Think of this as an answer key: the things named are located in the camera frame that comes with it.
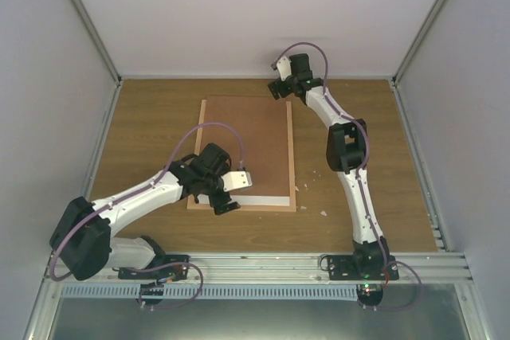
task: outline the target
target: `white wall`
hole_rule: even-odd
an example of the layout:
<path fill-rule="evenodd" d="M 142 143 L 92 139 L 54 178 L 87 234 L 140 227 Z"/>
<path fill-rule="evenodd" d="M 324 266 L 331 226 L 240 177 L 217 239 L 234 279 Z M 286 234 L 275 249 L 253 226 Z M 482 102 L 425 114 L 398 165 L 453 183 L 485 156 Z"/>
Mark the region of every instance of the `white wall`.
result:
<path fill-rule="evenodd" d="M 453 248 L 500 339 L 510 332 L 509 28 L 510 0 L 449 0 L 402 82 Z"/>
<path fill-rule="evenodd" d="M 121 75 L 274 76 L 321 45 L 333 76 L 392 75 L 434 0 L 83 0 Z M 323 64 L 314 54 L 313 68 Z"/>
<path fill-rule="evenodd" d="M 22 338 L 113 80 L 69 0 L 0 0 L 1 338 Z"/>

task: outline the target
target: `wooden board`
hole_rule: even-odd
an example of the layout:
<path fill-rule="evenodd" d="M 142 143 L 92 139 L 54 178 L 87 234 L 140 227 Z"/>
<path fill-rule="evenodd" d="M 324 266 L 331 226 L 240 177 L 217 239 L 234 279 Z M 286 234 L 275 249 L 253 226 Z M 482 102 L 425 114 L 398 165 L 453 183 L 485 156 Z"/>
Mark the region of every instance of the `wooden board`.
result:
<path fill-rule="evenodd" d="M 253 187 L 234 191 L 233 199 L 251 196 L 251 205 L 239 200 L 238 211 L 296 212 L 292 104 L 272 97 L 210 96 L 202 100 L 198 123 L 219 121 L 236 129 L 244 141 L 245 166 L 251 173 Z M 214 142 L 230 153 L 235 165 L 239 148 L 230 131 L 221 127 L 199 129 L 194 147 L 198 154 Z M 287 200 L 286 205 L 268 205 L 264 200 Z M 188 198 L 188 209 L 208 209 L 209 202 L 196 203 Z"/>
<path fill-rule="evenodd" d="M 267 96 L 267 80 L 125 80 L 97 171 L 92 198 L 148 179 L 197 123 L 208 95 Z M 392 252 L 437 251 L 407 141 L 387 81 L 328 81 L 332 95 L 367 121 L 368 181 Z M 351 252 L 352 223 L 343 188 L 326 163 L 327 129 L 291 97 L 296 165 L 295 213 L 193 211 L 182 201 L 129 225 L 120 235 L 152 236 L 167 251 Z M 178 155 L 193 153 L 194 138 Z"/>

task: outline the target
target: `white robotic arm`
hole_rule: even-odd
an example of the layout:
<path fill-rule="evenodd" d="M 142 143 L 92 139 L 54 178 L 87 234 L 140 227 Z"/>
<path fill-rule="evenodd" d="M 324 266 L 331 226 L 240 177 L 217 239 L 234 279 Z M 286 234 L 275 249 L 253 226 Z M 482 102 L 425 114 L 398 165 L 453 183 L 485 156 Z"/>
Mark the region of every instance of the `white robotic arm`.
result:
<path fill-rule="evenodd" d="M 116 238 L 116 234 L 151 211 L 189 195 L 208 196 L 216 215 L 238 209 L 229 192 L 250 187 L 252 181 L 248 172 L 230 170 L 230 163 L 229 155 L 210 143 L 200 155 L 175 161 L 168 171 L 161 170 L 121 193 L 93 202 L 79 197 L 69 203 L 49 243 L 56 251 L 71 230 L 96 214 L 67 239 L 61 252 L 61 261 L 76 279 L 88 279 L 102 268 L 143 269 L 154 265 L 157 256 L 162 263 L 164 251 L 151 238 Z"/>
<path fill-rule="evenodd" d="M 362 279 L 380 277 L 390 255 L 375 218 L 367 184 L 365 122 L 345 112 L 323 86 L 322 79 L 313 78 L 307 54 L 282 56 L 273 69 L 280 73 L 280 78 L 269 84 L 273 97 L 298 96 L 328 129 L 326 158 L 342 182 L 351 212 L 355 248 L 351 257 L 353 267 Z"/>
<path fill-rule="evenodd" d="M 350 120 L 341 117 L 341 115 L 350 116 L 336 103 L 328 89 L 325 91 L 322 87 L 310 89 L 306 92 L 306 104 L 319 116 L 326 128 L 333 127 L 336 124 L 347 124 L 351 122 Z M 354 241 L 359 244 L 362 244 L 363 242 L 376 242 L 377 238 L 371 229 L 368 217 L 371 217 L 379 237 L 383 236 L 383 231 L 379 227 L 375 218 L 374 206 L 372 205 L 370 191 L 367 184 L 367 169 L 361 169 L 358 172 L 361 182 L 356 179 L 355 171 L 350 171 L 348 173 L 337 171 L 336 174 L 342 182 L 343 189 L 347 197 L 347 203 L 349 204 L 349 210 L 351 211 L 352 236 Z M 365 211 L 361 190 L 362 187 L 370 215 Z"/>

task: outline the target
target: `purple cable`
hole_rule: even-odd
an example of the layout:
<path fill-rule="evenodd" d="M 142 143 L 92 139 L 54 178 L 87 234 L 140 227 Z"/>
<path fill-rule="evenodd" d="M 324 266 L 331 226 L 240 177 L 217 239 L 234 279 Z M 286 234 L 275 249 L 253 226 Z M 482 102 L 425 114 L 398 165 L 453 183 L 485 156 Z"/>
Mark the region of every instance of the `purple cable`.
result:
<path fill-rule="evenodd" d="M 151 306 L 149 306 L 151 311 L 172 310 L 174 308 L 186 306 L 187 304 L 189 304 L 189 303 L 193 302 L 195 299 L 197 299 L 200 296 L 200 294 L 202 293 L 202 289 L 204 288 L 204 274 L 202 273 L 202 270 L 196 264 L 192 264 L 189 262 L 172 262 L 172 263 L 164 264 L 162 266 L 147 268 L 147 269 L 143 269 L 143 270 L 139 270 L 138 268 L 128 268 L 129 271 L 144 273 L 144 272 L 158 271 L 158 270 L 162 270 L 164 268 L 169 268 L 172 266 L 187 266 L 187 267 L 191 267 L 191 268 L 194 268 L 195 270 L 197 270 L 198 275 L 200 276 L 200 285 L 198 286 L 197 291 L 189 299 L 186 299 L 181 303 L 172 304 L 170 306 L 157 307 L 157 306 L 151 305 Z M 142 309 L 145 308 L 145 306 L 143 304 L 143 300 L 142 300 L 143 293 L 150 291 L 152 288 L 158 288 L 161 286 L 162 285 L 157 285 L 154 287 L 147 287 L 147 288 L 140 288 L 140 292 L 139 292 L 139 295 L 137 298 L 140 308 L 142 308 Z"/>
<path fill-rule="evenodd" d="M 191 129 L 190 131 L 188 131 L 184 137 L 182 137 L 182 139 L 178 142 L 177 146 L 175 147 L 174 151 L 172 152 L 170 158 L 168 159 L 168 162 L 167 164 L 165 165 L 165 167 L 163 168 L 163 171 L 159 174 L 159 176 L 154 180 L 154 183 L 158 183 L 159 181 L 161 181 L 161 178 L 163 178 L 163 176 L 165 175 L 165 173 L 168 171 L 168 169 L 170 168 L 170 164 L 174 161 L 174 158 L 175 158 L 175 155 L 177 155 L 177 152 L 179 151 L 179 149 L 181 148 L 182 144 L 184 143 L 184 141 L 186 141 L 186 139 L 194 132 L 196 131 L 197 129 L 200 129 L 202 127 L 209 127 L 209 126 L 212 126 L 212 125 L 217 125 L 219 127 L 224 127 L 228 130 L 230 130 L 235 136 L 236 136 L 236 139 L 237 141 L 239 142 L 239 151 L 240 151 L 240 154 L 239 154 L 239 168 L 241 169 L 243 166 L 244 166 L 244 160 L 245 160 L 245 147 L 242 143 L 242 139 L 241 139 L 241 136 L 232 128 L 230 127 L 229 125 L 225 124 L 225 123 L 200 123 L 199 125 L 197 125 L 196 127 L 194 127 L 193 129 Z M 102 212 L 106 211 L 107 209 L 111 209 L 113 208 L 113 206 L 115 205 L 118 205 L 120 202 L 123 202 L 123 201 L 126 201 L 127 199 L 129 198 L 133 198 L 135 196 L 137 196 L 138 194 L 140 193 L 143 193 L 144 191 L 147 191 L 149 190 L 150 188 L 152 187 L 152 185 L 145 185 L 144 187 L 141 187 L 137 190 L 133 190 L 131 191 L 130 193 L 127 193 L 126 195 L 120 197 L 119 199 L 115 199 L 114 201 L 112 201 L 110 204 L 108 205 L 104 205 L 103 207 L 99 208 L 98 210 L 94 211 L 93 213 L 89 214 L 88 216 L 86 216 L 85 218 L 83 218 L 81 221 L 79 221 L 68 233 L 67 235 L 64 237 L 64 239 L 62 240 L 62 242 L 59 244 L 59 246 L 57 247 L 57 250 L 55 250 L 55 252 L 51 255 L 51 261 L 49 262 L 49 265 L 48 265 L 48 272 L 49 272 L 49 278 L 55 282 L 61 282 L 62 280 L 66 279 L 67 277 L 69 277 L 71 275 L 71 272 L 68 272 L 67 274 L 64 274 L 62 276 L 56 276 L 55 275 L 55 267 L 57 266 L 57 261 L 58 261 L 58 258 L 60 257 L 62 251 L 64 250 L 65 246 L 67 245 L 67 243 L 71 240 L 71 238 L 73 237 L 74 234 L 77 233 L 77 231 L 79 229 L 81 229 L 81 227 L 83 227 L 84 225 L 86 225 L 91 219 L 97 217 L 99 214 L 101 214 Z"/>
<path fill-rule="evenodd" d="M 400 260 L 391 261 L 390 263 L 388 263 L 388 266 L 391 266 L 392 264 L 400 264 L 401 266 L 403 266 L 403 267 L 407 268 L 409 271 L 411 271 L 411 273 L 414 275 L 414 277 L 418 281 L 418 286 L 419 286 L 418 296 L 411 303 L 405 304 L 405 305 L 403 305 L 401 307 L 367 306 L 366 304 L 363 304 L 363 303 L 361 303 L 358 300 L 358 304 L 361 307 L 363 307 L 363 309 L 366 308 L 366 307 L 372 307 L 374 309 L 374 311 L 386 311 L 386 312 L 405 311 L 405 310 L 408 310 L 409 308 L 412 308 L 412 307 L 416 306 L 418 304 L 418 302 L 422 299 L 422 296 L 423 296 L 423 282 L 422 282 L 422 278 L 420 278 L 418 273 L 409 264 L 405 264 L 404 262 L 401 262 Z"/>
<path fill-rule="evenodd" d="M 326 93 L 326 89 L 328 89 L 328 70 L 329 70 L 329 63 L 328 63 L 328 57 L 326 56 L 326 53 L 320 48 L 317 44 L 309 43 L 308 41 L 300 41 L 299 43 L 295 43 L 287 47 L 284 52 L 280 53 L 280 56 L 277 57 L 277 59 L 271 64 L 272 67 L 274 67 L 277 62 L 292 48 L 297 47 L 298 45 L 308 45 L 310 47 L 313 47 L 317 49 L 322 57 L 324 58 L 324 85 L 323 85 L 323 91 Z"/>

